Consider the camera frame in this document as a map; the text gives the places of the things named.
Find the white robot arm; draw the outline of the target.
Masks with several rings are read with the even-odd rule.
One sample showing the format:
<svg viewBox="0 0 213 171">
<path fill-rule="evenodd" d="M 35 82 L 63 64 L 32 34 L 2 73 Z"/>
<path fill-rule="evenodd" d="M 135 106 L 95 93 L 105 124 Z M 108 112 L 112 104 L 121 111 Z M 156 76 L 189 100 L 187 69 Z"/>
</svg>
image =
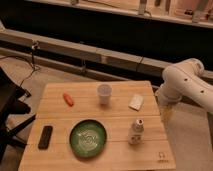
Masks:
<svg viewBox="0 0 213 171">
<path fill-rule="evenodd" d="M 164 123 L 171 117 L 172 106 L 186 96 L 213 115 L 213 85 L 201 79 L 203 63 L 190 58 L 167 66 L 162 72 L 163 83 L 156 92 Z"/>
</svg>

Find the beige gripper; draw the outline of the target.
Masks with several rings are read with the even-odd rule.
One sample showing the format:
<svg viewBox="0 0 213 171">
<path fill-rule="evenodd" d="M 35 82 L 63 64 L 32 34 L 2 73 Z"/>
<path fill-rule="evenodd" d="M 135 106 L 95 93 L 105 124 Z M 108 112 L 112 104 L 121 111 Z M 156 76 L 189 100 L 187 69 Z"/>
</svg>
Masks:
<svg viewBox="0 0 213 171">
<path fill-rule="evenodd" d="M 167 125 L 170 121 L 170 118 L 173 114 L 173 106 L 171 104 L 169 105 L 161 105 L 160 106 L 160 114 L 161 114 L 161 120 L 162 122 Z"/>
</svg>

